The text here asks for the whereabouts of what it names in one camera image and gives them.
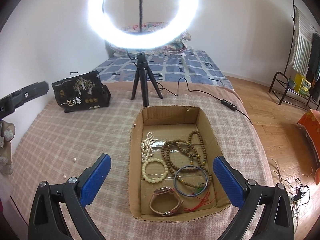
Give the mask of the gloved left hand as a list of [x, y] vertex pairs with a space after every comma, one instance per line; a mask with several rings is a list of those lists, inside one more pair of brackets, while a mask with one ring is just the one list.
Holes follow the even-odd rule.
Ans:
[[15, 125], [1, 120], [1, 174], [7, 176], [13, 173], [11, 141], [14, 136]]

